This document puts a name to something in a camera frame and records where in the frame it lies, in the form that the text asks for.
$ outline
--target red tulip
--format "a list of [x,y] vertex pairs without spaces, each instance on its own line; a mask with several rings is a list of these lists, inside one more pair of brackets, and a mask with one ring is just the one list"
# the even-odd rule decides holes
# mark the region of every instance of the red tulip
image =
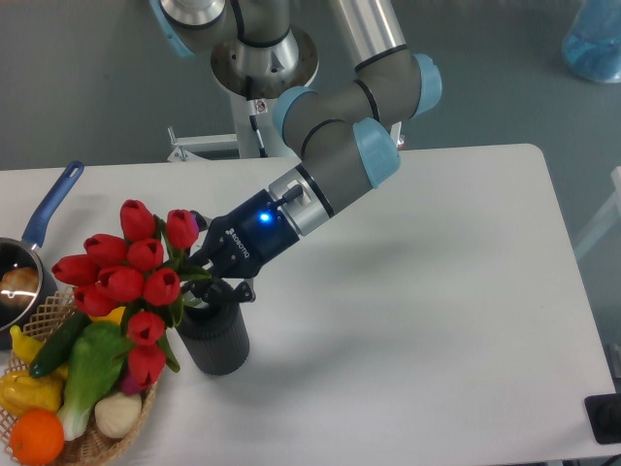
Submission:
[[127,323],[127,336],[142,347],[153,345],[165,331],[164,320],[154,313],[137,313]]
[[198,239],[196,218],[185,210],[170,211],[166,220],[166,236],[174,248],[186,250]]
[[99,234],[84,241],[84,249],[100,267],[119,265],[127,257],[127,243],[113,235]]
[[74,302],[83,313],[95,317],[107,316],[118,307],[118,302],[101,294],[94,283],[74,289]]
[[155,233],[155,218],[145,204],[130,199],[120,208],[120,227],[129,241],[140,241]]
[[147,278],[143,297],[153,306],[166,306],[180,293],[179,275],[173,269],[160,269]]
[[105,296],[121,303],[129,303],[143,295],[145,277],[132,267],[106,267],[99,272],[97,287]]
[[146,386],[139,386],[129,370],[125,372],[124,376],[121,377],[119,387],[120,391],[127,396],[135,395],[136,393],[143,391],[144,388],[147,388]]
[[129,247],[127,260],[142,272],[156,269],[164,262],[164,247],[154,238],[145,238]]
[[135,347],[129,351],[127,366],[140,388],[147,388],[159,379],[166,364],[166,354],[158,345]]
[[83,286],[97,282],[99,266],[86,254],[68,255],[56,262],[51,272],[61,282]]

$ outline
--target yellow bell pepper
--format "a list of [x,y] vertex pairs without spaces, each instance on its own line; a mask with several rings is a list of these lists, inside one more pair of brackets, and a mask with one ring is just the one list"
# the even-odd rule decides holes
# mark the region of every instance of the yellow bell pepper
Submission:
[[108,321],[108,322],[113,322],[116,325],[120,325],[120,322],[123,319],[124,312],[125,312],[125,306],[120,306],[116,309],[112,309],[111,312],[107,316],[103,316],[103,317],[89,316],[89,317],[93,322]]
[[54,376],[33,379],[28,371],[13,371],[0,378],[0,406],[20,417],[34,408],[56,413],[62,400],[62,381]]
[[[13,352],[19,359],[30,365],[43,346],[43,342],[24,335],[18,325],[12,326],[9,331],[13,340]],[[66,363],[62,364],[53,374],[66,381],[69,376],[69,366]]]

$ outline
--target saucepan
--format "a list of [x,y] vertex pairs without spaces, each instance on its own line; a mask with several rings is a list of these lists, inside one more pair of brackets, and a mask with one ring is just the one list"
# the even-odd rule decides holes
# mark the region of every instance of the saucepan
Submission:
[[83,170],[78,161],[67,165],[28,221],[20,241],[0,238],[0,350],[11,347],[9,329],[26,323],[57,290],[36,249],[43,245],[49,219]]

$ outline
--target pot rim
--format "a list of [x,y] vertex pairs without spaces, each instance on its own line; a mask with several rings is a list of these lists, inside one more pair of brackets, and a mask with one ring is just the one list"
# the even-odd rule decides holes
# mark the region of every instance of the pot rim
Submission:
[[24,241],[14,240],[13,238],[0,237],[0,246],[2,246],[2,244],[10,244],[13,246],[17,246],[18,248],[25,250],[30,255],[30,257],[32,257],[32,259],[35,261],[35,264],[37,265],[37,273],[39,274],[39,283],[37,285],[37,291],[35,292],[35,295],[33,296],[32,300],[30,301],[30,304],[26,306],[26,309],[24,309],[19,314],[19,316],[11,320],[9,323],[0,326],[0,332],[3,332],[11,328],[13,325],[17,324],[24,316],[28,314],[28,312],[30,312],[30,310],[33,308],[33,306],[35,306],[35,304],[41,297],[41,289],[43,287],[43,280],[46,277],[46,273],[43,268],[43,261],[41,260],[41,257],[39,257],[39,254],[37,254],[34,250],[32,250],[31,248],[28,248],[26,246],[27,243],[25,243]]

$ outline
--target wicker basket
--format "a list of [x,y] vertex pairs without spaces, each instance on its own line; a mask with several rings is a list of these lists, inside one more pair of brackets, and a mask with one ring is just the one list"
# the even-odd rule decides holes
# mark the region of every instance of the wicker basket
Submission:
[[[44,342],[60,326],[60,324],[76,311],[73,304],[71,289],[56,292],[46,300],[46,304],[39,306],[30,321],[23,326],[24,335]],[[13,371],[28,369],[28,366],[14,353],[9,359],[5,374]],[[143,394],[143,410],[132,430],[122,439],[110,439],[103,435],[95,426],[94,416],[86,427],[84,435],[72,442],[65,442],[65,448],[51,465],[103,465],[117,459],[134,441],[140,432],[155,399],[157,383]],[[4,451],[13,462],[19,464],[9,447],[11,429],[16,421],[14,416],[0,409],[0,439],[5,444]]]

